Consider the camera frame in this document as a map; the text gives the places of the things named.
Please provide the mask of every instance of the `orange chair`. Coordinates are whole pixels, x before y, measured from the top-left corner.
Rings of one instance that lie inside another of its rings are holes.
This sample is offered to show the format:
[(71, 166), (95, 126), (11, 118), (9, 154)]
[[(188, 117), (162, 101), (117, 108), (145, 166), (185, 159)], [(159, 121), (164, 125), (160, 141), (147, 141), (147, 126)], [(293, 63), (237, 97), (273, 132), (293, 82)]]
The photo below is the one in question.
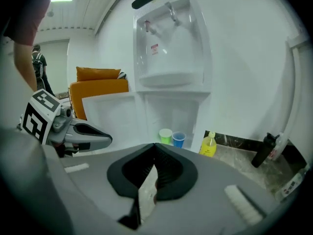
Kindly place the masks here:
[(75, 82), (70, 85), (70, 98), (79, 119), (87, 120), (82, 99), (90, 96), (128, 92), (128, 81), (125, 79), (104, 79)]

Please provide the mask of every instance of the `yellow bottle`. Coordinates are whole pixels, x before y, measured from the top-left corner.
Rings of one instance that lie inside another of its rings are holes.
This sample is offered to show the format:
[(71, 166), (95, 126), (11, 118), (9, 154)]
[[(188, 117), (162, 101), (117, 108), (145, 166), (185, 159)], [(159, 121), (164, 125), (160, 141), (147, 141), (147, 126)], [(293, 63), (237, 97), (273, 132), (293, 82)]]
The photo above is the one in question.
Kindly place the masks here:
[(213, 157), (216, 152), (215, 132), (209, 132), (209, 136), (202, 141), (200, 154)]

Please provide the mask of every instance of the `floor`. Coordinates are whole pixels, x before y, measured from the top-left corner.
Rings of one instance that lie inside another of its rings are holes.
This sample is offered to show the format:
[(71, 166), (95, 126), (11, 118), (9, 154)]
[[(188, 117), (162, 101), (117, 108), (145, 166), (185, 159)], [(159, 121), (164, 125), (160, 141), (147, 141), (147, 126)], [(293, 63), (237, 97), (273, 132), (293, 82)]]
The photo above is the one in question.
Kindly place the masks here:
[[(258, 168), (253, 167), (251, 164), (254, 156), (255, 152), (217, 145), (217, 150), (213, 158), (237, 169), (272, 194), (275, 194), (279, 188), (293, 177), (294, 173), (284, 156), (280, 156), (275, 162), (265, 160)], [(153, 167), (139, 189), (139, 207), (142, 223), (149, 217), (155, 207), (153, 197), (157, 193), (155, 188), (156, 180), (157, 169)]]

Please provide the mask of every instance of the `black rubber cover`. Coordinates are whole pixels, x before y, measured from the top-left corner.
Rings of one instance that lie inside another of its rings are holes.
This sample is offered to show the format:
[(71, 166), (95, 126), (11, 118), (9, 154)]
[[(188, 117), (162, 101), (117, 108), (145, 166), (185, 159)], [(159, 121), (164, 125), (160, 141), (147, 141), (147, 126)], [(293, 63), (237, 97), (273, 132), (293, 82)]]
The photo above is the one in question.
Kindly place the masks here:
[(149, 144), (114, 162), (107, 178), (117, 194), (136, 199), (153, 165), (158, 174), (157, 201), (181, 198), (198, 178), (197, 168), (190, 160), (160, 144)]

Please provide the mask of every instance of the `black water bottle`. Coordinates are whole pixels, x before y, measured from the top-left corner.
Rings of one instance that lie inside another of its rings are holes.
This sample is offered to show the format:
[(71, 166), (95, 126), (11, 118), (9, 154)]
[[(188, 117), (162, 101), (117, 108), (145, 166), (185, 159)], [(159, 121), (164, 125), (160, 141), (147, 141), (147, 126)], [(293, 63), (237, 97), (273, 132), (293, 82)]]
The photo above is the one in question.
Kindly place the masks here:
[(271, 151), (276, 146), (276, 140), (278, 139), (279, 135), (274, 137), (271, 133), (268, 133), (267, 136), (263, 140), (263, 144), (261, 145), (261, 149), (257, 152), (255, 157), (253, 158), (251, 164), (254, 167), (259, 167), (261, 163), (269, 156)]

